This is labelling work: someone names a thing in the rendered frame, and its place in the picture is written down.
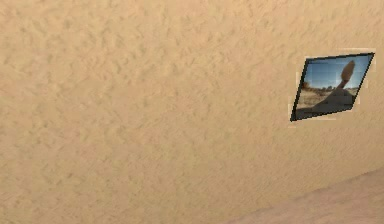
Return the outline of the black framed landscape picture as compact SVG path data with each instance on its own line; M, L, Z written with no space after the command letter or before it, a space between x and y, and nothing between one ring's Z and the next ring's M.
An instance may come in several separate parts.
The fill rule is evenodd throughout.
M368 52L307 58L290 121L352 110L374 56Z

